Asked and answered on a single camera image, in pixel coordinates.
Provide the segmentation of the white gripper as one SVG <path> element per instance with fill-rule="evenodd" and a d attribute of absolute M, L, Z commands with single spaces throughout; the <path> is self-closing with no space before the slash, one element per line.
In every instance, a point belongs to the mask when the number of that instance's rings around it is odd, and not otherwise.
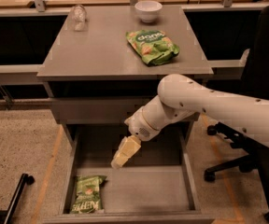
<path fill-rule="evenodd" d="M 116 151 L 111 167 L 120 169 L 133 155 L 141 148 L 141 142 L 151 140 L 159 134 L 158 130 L 153 129 L 143 116 L 143 108 L 140 107 L 124 123 L 128 126 L 131 136 L 124 137 Z"/>

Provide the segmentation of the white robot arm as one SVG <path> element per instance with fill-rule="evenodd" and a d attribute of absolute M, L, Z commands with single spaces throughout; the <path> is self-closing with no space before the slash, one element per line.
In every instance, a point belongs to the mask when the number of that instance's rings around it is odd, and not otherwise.
<path fill-rule="evenodd" d="M 167 125 L 200 113 L 269 147 L 269 100 L 210 90 L 192 79 L 164 77 L 157 95 L 125 120 L 130 135 L 122 139 L 111 166 L 121 168 Z"/>

